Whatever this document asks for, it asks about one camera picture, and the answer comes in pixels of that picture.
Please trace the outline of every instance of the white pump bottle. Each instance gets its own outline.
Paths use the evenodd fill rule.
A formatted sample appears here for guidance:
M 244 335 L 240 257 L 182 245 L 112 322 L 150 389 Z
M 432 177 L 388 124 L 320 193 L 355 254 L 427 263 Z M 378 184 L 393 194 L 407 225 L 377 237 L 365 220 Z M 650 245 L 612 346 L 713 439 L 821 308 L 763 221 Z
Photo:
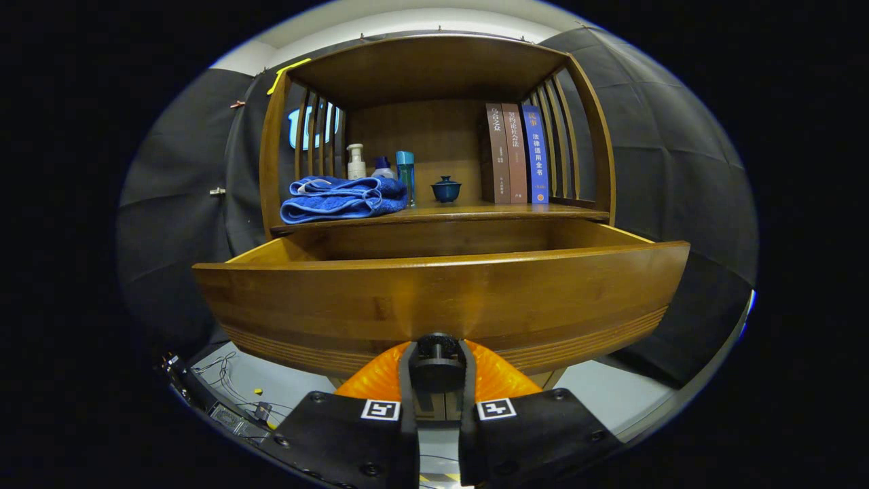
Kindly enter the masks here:
M 347 163 L 347 180 L 366 177 L 365 162 L 362 161 L 362 145 L 351 144 L 347 147 L 347 151 L 350 151 L 350 161 Z

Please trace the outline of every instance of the blue book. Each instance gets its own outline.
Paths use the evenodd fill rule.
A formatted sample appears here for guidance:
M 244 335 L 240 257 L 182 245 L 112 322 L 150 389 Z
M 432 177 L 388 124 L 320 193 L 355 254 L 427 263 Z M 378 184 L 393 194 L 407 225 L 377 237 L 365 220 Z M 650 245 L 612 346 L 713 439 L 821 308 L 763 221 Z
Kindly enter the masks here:
M 522 105 L 528 154 L 528 200 L 531 204 L 549 204 L 549 164 L 540 109 Z

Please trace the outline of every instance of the open drawer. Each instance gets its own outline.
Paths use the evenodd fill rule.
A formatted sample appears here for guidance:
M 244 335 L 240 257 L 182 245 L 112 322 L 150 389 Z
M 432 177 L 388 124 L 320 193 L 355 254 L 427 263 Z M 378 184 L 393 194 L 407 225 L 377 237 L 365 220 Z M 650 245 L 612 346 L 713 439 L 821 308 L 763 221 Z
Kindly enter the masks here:
M 302 228 L 193 268 L 229 337 L 260 358 L 348 378 L 445 332 L 534 375 L 651 333 L 688 249 L 550 215 Z

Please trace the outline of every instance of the floor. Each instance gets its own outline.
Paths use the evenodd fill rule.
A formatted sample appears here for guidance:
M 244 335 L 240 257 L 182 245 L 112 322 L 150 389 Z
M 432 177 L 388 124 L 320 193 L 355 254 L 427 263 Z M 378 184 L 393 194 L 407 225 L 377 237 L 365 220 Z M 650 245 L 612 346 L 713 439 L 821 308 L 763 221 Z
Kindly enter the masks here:
M 220 382 L 221 363 L 228 356 L 224 383 Z M 197 362 L 202 377 L 238 403 L 266 401 L 273 409 L 271 423 L 282 417 L 311 391 L 334 392 L 335 387 L 322 375 L 298 371 L 239 352 L 231 342 Z M 648 413 L 669 399 L 675 391 L 650 378 L 587 361 L 567 368 L 556 387 L 565 387 L 613 434 L 619 436 Z M 262 394 L 254 393 L 262 389 Z M 458 429 L 421 426 L 420 487 L 453 489 L 461 487 L 458 464 Z

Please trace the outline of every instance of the book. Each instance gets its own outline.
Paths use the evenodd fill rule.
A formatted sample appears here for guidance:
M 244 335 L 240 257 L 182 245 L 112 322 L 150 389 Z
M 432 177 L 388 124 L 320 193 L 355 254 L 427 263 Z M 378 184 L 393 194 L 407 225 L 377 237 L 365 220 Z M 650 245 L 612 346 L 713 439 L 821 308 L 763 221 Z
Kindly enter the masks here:
M 509 204 L 510 166 L 501 104 L 486 104 L 486 116 L 481 118 L 479 134 L 482 198 L 496 204 Z
M 528 196 L 532 204 L 549 203 L 549 164 L 543 142 L 541 112 L 533 105 L 522 105 L 522 119 L 528 156 Z
M 516 104 L 501 104 L 504 114 L 504 133 L 507 136 L 507 163 L 510 167 L 510 202 L 525 204 L 528 202 L 527 172 L 525 159 L 524 132 Z

